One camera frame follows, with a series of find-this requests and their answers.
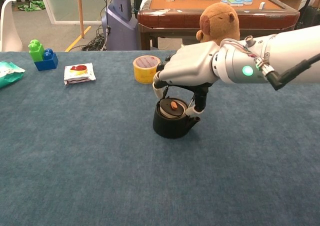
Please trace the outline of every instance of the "snack package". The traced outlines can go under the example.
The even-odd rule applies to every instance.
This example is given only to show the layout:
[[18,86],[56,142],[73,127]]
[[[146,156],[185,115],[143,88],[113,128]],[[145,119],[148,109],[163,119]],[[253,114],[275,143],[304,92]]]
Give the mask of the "snack package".
[[0,88],[20,80],[25,70],[13,62],[0,62]]
[[92,63],[64,67],[64,84],[77,84],[96,80]]

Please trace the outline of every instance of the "robotic hand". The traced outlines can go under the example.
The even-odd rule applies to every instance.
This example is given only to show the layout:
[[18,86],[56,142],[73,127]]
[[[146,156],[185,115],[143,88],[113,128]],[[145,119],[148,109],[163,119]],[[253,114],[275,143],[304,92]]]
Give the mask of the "robotic hand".
[[207,93],[217,80],[228,84],[269,83],[277,91],[287,83],[320,83],[320,25],[220,46],[204,42],[180,48],[157,67],[153,90],[163,98],[164,87],[194,92],[195,105],[185,114],[201,114]]

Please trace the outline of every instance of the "blue carpet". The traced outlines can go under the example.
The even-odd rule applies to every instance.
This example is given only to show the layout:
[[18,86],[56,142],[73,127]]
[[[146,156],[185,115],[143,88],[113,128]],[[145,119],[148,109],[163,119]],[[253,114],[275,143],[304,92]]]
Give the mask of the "blue carpet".
[[[150,53],[171,52],[61,52],[41,72],[0,53],[26,70],[0,89],[0,225],[320,225],[320,86],[219,81],[189,134],[165,139],[133,76]],[[64,66],[90,62],[96,81],[64,85]]]

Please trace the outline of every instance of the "tape roll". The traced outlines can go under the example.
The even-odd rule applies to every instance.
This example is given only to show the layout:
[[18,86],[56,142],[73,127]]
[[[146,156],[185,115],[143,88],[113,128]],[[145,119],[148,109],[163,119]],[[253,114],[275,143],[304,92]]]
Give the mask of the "tape roll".
[[144,55],[133,61],[133,72],[136,81],[142,84],[151,84],[156,74],[157,66],[161,62],[158,57]]

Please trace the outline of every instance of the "floor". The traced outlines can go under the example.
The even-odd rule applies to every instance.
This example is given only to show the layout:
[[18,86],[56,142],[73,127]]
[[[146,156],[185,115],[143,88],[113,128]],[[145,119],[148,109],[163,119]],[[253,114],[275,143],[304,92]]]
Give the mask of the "floor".
[[[55,52],[64,52],[81,34],[79,25],[53,25],[50,22],[46,10],[41,11],[13,11],[16,29],[23,43],[23,51],[28,51],[31,40],[39,40],[45,48],[51,48]],[[91,26],[85,37],[74,45],[86,45],[96,37],[99,25],[85,25],[84,29]],[[159,50],[177,50],[181,47],[181,38],[159,38]]]

